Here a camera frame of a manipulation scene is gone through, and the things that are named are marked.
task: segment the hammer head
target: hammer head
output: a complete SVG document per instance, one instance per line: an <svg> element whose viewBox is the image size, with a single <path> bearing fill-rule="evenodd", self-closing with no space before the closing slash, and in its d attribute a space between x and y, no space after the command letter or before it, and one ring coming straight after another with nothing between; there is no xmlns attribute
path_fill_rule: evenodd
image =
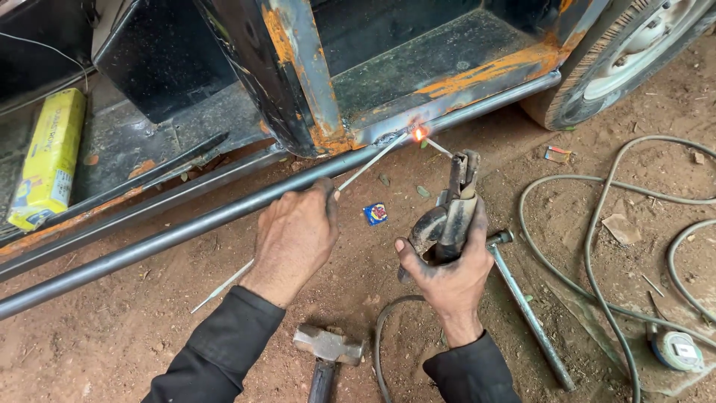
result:
<svg viewBox="0 0 716 403"><path fill-rule="evenodd" d="M365 342L350 341L346 336L302 323L294 334L294 346L326 361L356 366L360 364Z"/></svg>

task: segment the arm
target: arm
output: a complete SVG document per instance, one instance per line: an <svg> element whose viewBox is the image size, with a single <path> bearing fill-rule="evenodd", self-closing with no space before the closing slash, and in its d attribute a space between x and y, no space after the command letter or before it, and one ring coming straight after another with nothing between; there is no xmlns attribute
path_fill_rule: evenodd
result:
<svg viewBox="0 0 716 403"><path fill-rule="evenodd" d="M405 238L395 241L401 265L435 309L450 347L423 364L447 403L520 402L507 363L478 317L485 282L495 263L485 248L487 226L485 203L479 199L462 255L434 267L420 259Z"/></svg>
<svg viewBox="0 0 716 403"><path fill-rule="evenodd" d="M331 255L338 197L330 179L287 192L258 218L251 269L189 337L143 403L233 402L285 308Z"/></svg>

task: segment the yellow box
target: yellow box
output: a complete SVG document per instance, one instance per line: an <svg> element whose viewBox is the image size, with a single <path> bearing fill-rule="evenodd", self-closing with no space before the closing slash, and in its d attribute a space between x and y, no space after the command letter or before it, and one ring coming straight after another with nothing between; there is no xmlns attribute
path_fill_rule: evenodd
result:
<svg viewBox="0 0 716 403"><path fill-rule="evenodd" d="M45 98L10 206L10 224L32 231L67 210L84 106L84 95L76 88Z"/></svg>

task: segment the tire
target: tire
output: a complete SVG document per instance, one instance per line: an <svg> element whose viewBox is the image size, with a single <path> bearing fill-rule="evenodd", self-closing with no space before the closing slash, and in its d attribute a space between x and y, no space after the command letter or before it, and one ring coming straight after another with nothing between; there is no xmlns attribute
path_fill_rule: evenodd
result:
<svg viewBox="0 0 716 403"><path fill-rule="evenodd" d="M636 70L638 74L628 79L613 80L611 82L617 83L618 86L610 88L607 84L600 85L605 80L600 80L597 73L609 69L610 66L621 66L619 61L627 59L620 58L614 62L617 55L623 54L621 46L633 43L628 41L633 33L645 32L639 31L639 28L650 22L657 11L663 12L661 9L667 3L666 0L613 0L560 67L563 76L560 84L520 101L522 108L544 128L562 130L613 105L674 59L716 22L716 0L695 1L693 7L698 6L700 9L690 14L690 27L689 19L684 19L684 29L674 29L674 33L679 36L676 40L671 39L671 45L666 47L664 44L664 50L651 62L646 58L640 65L634 64L639 68L630 71Z"/></svg>

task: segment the person's left hand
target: person's left hand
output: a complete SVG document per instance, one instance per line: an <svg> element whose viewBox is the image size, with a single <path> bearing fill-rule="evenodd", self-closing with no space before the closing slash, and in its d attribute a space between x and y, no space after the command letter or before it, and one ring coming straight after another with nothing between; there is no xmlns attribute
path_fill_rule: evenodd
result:
<svg viewBox="0 0 716 403"><path fill-rule="evenodd" d="M301 193L286 192L258 218L256 251L238 282L274 305L287 307L331 255L338 240L338 198L320 178Z"/></svg>

